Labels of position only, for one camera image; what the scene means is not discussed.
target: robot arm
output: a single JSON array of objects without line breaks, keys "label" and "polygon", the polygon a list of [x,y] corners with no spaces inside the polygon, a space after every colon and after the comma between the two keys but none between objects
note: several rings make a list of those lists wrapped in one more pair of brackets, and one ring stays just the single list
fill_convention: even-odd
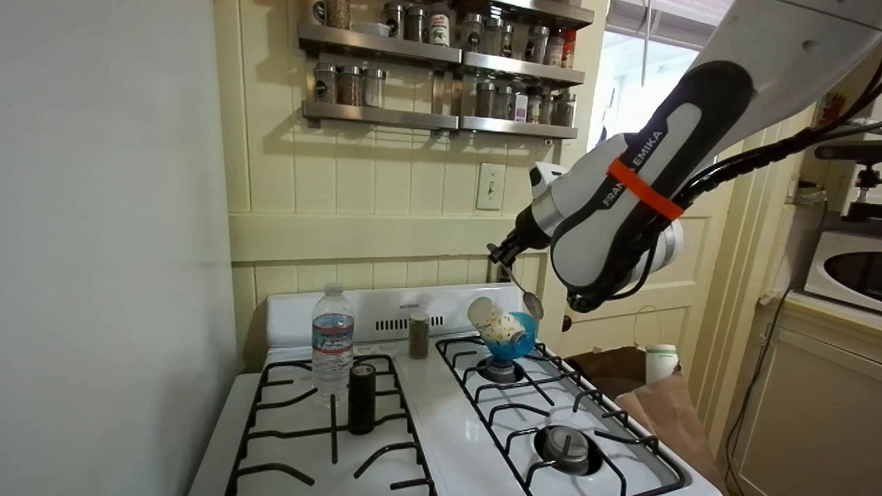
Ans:
[{"label": "robot arm", "polygon": [[[712,158],[827,93],[879,38],[879,0],[739,0],[641,131],[614,134],[558,181],[536,184],[536,202],[490,249],[490,262],[512,265],[528,249],[551,249],[572,308],[621,298],[643,268],[674,258],[675,217],[708,189],[696,184],[744,174],[721,174]],[[807,129],[772,159],[823,134]]]}]

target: stove burner cap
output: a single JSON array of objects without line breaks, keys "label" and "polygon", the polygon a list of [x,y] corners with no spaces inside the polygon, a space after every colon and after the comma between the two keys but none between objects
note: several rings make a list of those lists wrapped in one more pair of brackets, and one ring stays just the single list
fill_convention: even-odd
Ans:
[{"label": "stove burner cap", "polygon": [[521,382],[528,375],[517,360],[484,359],[478,373],[493,382]]},{"label": "stove burner cap", "polygon": [[536,448],[544,459],[565,475],[597,475],[605,466],[605,455],[586,432],[550,424],[536,432]]}]

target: water bottle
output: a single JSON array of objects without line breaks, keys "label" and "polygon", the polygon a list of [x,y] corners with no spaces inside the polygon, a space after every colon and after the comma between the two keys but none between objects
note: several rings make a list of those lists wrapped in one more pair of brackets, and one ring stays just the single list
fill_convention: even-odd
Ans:
[{"label": "water bottle", "polygon": [[311,375],[321,390],[342,396],[354,367],[354,305],[328,287],[311,308]]}]

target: metal shelf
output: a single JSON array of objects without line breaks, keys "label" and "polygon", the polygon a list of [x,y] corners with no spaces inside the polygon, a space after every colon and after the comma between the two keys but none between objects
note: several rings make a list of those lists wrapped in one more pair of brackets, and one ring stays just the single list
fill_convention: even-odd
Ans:
[{"label": "metal shelf", "polygon": [[442,63],[457,65],[464,61],[464,50],[435,46],[402,38],[384,38],[357,31],[339,31],[328,24],[302,23],[302,46],[310,50],[346,50],[346,53],[372,53],[380,58],[416,61],[416,63]]},{"label": "metal shelf", "polygon": [[386,107],[360,107],[360,104],[326,104],[326,103],[303,103],[302,114],[315,120],[362,120],[362,125],[384,125],[384,127],[413,127],[413,129],[460,129],[457,115],[442,114],[402,114]]},{"label": "metal shelf", "polygon": [[501,54],[489,54],[489,53],[467,53],[464,65],[470,68],[489,68],[489,72],[506,72],[517,76],[536,76],[536,79],[551,79],[551,82],[565,82],[565,85],[581,85],[586,72],[572,72],[561,65],[547,65],[547,63],[533,63],[533,61],[518,61],[518,58],[501,58]]},{"label": "metal shelf", "polygon": [[568,0],[493,0],[496,6],[508,6],[517,12],[525,12],[533,16],[550,16],[555,24],[572,24],[572,27],[586,27],[597,23],[597,14],[587,9],[580,9]]},{"label": "metal shelf", "polygon": [[484,119],[484,115],[464,115],[460,129],[493,131],[493,134],[533,134],[533,137],[551,137],[551,141],[576,137],[576,127],[528,125],[528,120]]}]

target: window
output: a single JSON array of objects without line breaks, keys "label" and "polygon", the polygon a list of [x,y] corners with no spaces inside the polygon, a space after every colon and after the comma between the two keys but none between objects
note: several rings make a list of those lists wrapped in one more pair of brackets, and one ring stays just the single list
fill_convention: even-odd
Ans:
[{"label": "window", "polygon": [[587,144],[641,129],[729,6],[730,0],[613,0]]}]

